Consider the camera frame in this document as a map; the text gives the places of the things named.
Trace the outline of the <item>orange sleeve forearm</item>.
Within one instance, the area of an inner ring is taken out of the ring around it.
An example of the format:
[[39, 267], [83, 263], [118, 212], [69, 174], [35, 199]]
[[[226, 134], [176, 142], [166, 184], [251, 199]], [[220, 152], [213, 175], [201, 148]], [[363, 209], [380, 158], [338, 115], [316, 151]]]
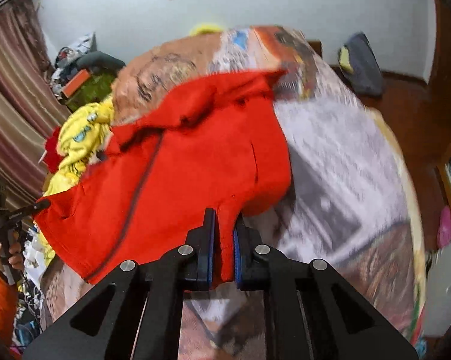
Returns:
[[0, 342], [6, 346], [12, 344], [17, 303], [17, 287], [9, 285], [0, 274]]

